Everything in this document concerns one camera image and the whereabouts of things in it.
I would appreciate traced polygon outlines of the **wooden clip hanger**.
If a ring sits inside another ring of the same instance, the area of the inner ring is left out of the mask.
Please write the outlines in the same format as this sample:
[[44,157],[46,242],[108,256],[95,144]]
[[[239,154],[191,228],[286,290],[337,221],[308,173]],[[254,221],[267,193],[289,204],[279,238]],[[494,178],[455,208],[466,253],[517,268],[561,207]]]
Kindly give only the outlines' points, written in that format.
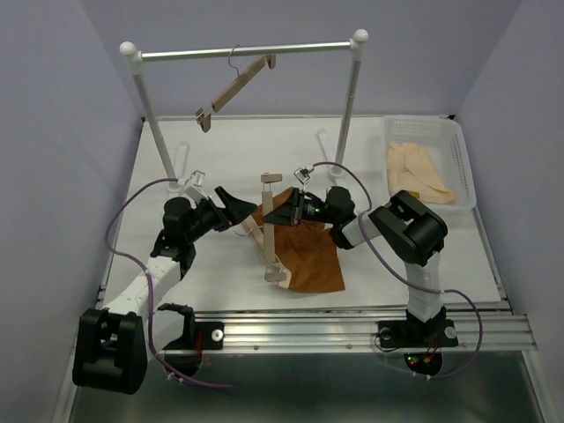
[[235,95],[237,95],[249,82],[253,79],[264,67],[272,70],[277,65],[276,55],[259,56],[253,61],[245,70],[240,70],[238,67],[232,65],[231,57],[234,51],[239,47],[235,45],[228,57],[227,64],[229,67],[235,69],[236,78],[210,103],[207,108],[199,108],[196,113],[196,122],[200,126],[203,133],[207,133],[212,126],[212,114],[217,114]]
[[275,229],[273,224],[266,222],[266,215],[274,209],[271,185],[281,182],[282,174],[261,174],[262,190],[262,222],[263,222],[263,260],[265,266],[264,279],[282,289],[288,289],[291,273],[279,261],[275,250]]

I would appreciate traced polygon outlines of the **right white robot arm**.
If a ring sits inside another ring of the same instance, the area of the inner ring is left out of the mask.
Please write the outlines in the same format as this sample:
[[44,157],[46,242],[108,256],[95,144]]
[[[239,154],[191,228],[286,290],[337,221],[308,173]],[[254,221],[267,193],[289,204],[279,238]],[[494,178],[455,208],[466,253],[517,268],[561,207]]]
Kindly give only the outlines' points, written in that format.
[[383,323],[379,329],[385,349],[424,347],[446,340],[447,320],[439,288],[438,263],[446,223],[406,190],[389,202],[358,217],[348,189],[334,186],[321,199],[300,189],[263,216],[263,222],[298,226],[303,220],[328,223],[334,244],[345,250],[382,237],[403,262],[408,285],[404,320]]

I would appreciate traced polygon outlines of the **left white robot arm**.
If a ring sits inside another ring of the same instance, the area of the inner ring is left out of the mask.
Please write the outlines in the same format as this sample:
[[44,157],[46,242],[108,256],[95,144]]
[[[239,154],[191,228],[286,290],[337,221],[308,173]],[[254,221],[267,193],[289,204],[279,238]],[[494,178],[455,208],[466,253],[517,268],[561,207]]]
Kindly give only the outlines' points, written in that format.
[[134,394],[145,379],[151,357],[177,382],[205,385],[160,355],[153,337],[153,318],[158,311],[178,314],[167,324],[166,337],[174,346],[193,351],[196,361],[202,359],[203,352],[223,347],[222,322],[199,322],[192,307],[162,300],[189,271],[196,257],[196,241],[210,231],[224,232],[240,224],[257,208],[221,187],[215,192],[221,205],[194,195],[167,200],[162,228],[146,261],[110,248],[113,254],[138,265],[140,272],[106,306],[89,308],[80,316],[72,368],[75,385]]

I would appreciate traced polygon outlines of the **brown underwear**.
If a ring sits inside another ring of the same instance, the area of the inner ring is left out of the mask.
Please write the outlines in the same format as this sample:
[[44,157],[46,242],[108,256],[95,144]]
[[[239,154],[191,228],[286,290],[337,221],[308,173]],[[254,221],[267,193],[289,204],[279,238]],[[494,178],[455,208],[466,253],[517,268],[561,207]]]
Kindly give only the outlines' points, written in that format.
[[274,227],[275,260],[266,264],[263,278],[295,293],[337,293],[345,290],[337,247],[323,223]]

